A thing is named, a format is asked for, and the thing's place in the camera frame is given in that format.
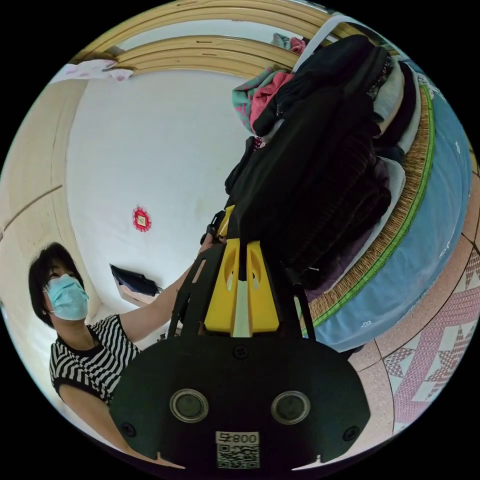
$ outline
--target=woman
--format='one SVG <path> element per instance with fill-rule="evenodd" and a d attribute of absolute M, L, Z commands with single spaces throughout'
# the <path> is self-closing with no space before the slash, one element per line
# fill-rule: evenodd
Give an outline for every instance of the woman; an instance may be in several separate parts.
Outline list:
<path fill-rule="evenodd" d="M 213 245 L 207 235 L 199 254 Z M 28 287 L 33 311 L 58 337 L 51 346 L 53 387 L 84 422 L 121 451 L 159 465 L 177 467 L 158 455 L 157 461 L 132 450 L 109 414 L 109 404 L 122 370 L 140 353 L 134 345 L 171 318 L 177 292 L 190 268 L 152 303 L 128 313 L 110 315 L 86 325 L 88 295 L 68 251 L 58 243 L 33 261 Z"/>

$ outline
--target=hand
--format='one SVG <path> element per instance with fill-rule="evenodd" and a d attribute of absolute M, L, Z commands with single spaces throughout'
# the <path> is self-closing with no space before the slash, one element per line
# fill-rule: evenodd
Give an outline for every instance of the hand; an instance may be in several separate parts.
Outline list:
<path fill-rule="evenodd" d="M 227 243 L 227 239 L 222 237 L 222 236 L 218 239 L 218 241 L 222 244 Z M 213 242 L 214 242 L 214 238 L 213 238 L 212 234 L 207 233 L 206 237 L 205 237 L 205 240 L 203 241 L 203 243 L 200 247 L 200 250 L 198 251 L 198 254 L 201 254 L 205 250 L 211 249 L 215 245 Z"/>

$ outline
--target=striped shirt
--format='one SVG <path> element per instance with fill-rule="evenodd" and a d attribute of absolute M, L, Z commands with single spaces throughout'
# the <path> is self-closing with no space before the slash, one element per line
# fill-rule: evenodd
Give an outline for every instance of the striped shirt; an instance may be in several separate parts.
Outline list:
<path fill-rule="evenodd" d="M 119 315 L 110 315 L 87 327 L 98 342 L 90 350 L 75 350 L 60 337 L 52 344 L 51 383 L 57 393 L 60 385 L 67 384 L 109 405 L 123 369 L 141 350 L 125 335 Z"/>

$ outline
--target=camera lens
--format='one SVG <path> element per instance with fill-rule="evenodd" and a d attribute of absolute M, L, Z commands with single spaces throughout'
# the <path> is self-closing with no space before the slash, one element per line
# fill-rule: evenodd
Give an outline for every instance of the camera lens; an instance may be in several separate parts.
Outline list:
<path fill-rule="evenodd" d="M 271 404 L 273 418 L 284 425 L 301 422 L 310 412 L 310 401 L 299 391 L 286 391 L 278 395 Z"/>
<path fill-rule="evenodd" d="M 196 423 L 207 416 L 209 404 L 199 391 L 185 388 L 172 395 L 170 410 L 182 422 Z"/>

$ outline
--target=woman's arm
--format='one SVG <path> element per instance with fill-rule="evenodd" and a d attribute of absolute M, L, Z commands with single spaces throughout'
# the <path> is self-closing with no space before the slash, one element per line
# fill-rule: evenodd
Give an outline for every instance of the woman's arm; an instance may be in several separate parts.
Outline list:
<path fill-rule="evenodd" d="M 199 254 L 213 246 L 213 237 L 208 234 L 199 250 Z M 120 315 L 120 323 L 126 337 L 133 343 L 143 340 L 152 332 L 165 325 L 172 317 L 177 293 L 183 285 L 190 268 L 152 303 Z"/>
<path fill-rule="evenodd" d="M 60 386 L 59 394 L 65 404 L 89 427 L 122 452 L 157 465 L 176 467 L 179 469 L 184 468 L 180 465 L 175 465 L 174 463 L 162 460 L 160 454 L 158 454 L 157 460 L 152 460 L 151 458 L 143 456 L 131 449 L 115 426 L 115 423 L 110 416 L 108 406 L 99 398 L 67 384 Z"/>

